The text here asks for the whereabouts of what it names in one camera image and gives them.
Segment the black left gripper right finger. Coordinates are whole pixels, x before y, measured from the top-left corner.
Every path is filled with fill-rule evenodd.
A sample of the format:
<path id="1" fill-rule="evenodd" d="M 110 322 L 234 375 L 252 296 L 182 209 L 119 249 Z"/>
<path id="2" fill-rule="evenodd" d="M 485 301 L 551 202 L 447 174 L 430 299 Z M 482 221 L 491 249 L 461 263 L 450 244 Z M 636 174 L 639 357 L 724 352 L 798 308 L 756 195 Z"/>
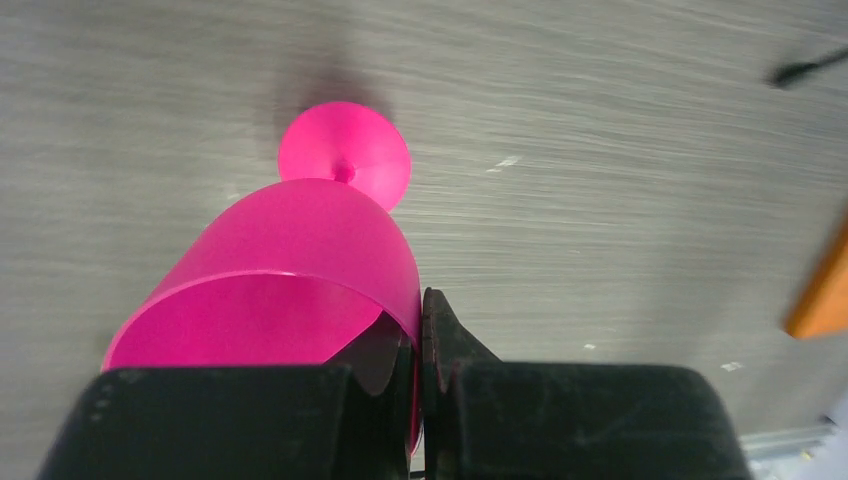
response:
<path id="1" fill-rule="evenodd" d="M 443 292 L 422 306 L 429 479 L 747 479 L 725 406 L 698 372 L 499 359 Z"/>

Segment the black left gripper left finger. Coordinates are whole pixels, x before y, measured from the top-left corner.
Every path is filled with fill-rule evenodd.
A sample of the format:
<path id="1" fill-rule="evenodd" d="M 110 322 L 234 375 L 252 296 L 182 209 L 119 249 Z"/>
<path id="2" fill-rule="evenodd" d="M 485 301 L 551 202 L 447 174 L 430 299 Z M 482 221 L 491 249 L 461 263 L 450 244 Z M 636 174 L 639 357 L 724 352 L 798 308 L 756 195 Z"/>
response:
<path id="1" fill-rule="evenodd" d="M 414 352 L 380 327 L 325 365 L 122 368 L 82 392 L 41 479 L 405 479 Z"/>

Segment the pink plastic wine glass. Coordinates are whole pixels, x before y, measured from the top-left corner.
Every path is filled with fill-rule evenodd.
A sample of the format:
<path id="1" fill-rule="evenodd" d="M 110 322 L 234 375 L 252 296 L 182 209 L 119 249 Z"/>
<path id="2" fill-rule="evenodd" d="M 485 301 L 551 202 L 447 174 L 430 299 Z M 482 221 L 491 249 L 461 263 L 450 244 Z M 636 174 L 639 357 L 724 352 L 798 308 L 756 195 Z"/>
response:
<path id="1" fill-rule="evenodd" d="M 399 131 L 369 107 L 320 104 L 286 129 L 278 167 L 199 235 L 103 370 L 321 364 L 382 314 L 419 345 L 419 271 L 391 217 L 411 177 Z"/>

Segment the orange wooden rack base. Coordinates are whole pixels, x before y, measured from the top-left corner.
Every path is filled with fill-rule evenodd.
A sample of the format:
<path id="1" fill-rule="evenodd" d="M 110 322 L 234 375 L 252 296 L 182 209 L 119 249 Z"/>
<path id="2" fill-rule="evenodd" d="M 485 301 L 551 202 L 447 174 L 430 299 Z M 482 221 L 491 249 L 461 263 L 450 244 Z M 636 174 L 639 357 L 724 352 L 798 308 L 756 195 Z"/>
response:
<path id="1" fill-rule="evenodd" d="M 847 330 L 847 217 L 828 245 L 807 286 L 788 315 L 785 331 L 796 339 Z"/>

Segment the black mini tripod stand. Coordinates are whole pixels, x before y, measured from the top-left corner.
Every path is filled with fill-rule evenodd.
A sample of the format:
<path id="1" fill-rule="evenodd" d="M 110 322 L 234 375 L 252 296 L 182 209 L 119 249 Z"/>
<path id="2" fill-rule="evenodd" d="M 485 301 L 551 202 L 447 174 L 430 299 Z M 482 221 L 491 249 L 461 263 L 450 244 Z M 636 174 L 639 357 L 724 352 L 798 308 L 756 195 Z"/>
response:
<path id="1" fill-rule="evenodd" d="M 790 62 L 780 65 L 768 76 L 766 83 L 774 88 L 788 89 L 817 71 L 846 61 L 847 47 L 844 46 L 815 60 Z"/>

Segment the aluminium frame rail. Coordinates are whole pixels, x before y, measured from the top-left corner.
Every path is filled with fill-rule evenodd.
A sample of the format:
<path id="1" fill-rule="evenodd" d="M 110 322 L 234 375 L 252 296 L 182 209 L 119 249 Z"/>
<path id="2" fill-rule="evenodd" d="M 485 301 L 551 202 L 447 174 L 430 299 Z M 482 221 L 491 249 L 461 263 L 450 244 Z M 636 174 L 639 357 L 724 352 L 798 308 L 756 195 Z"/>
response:
<path id="1" fill-rule="evenodd" d="M 847 430 L 834 425 L 743 435 L 754 479 L 847 479 Z"/>

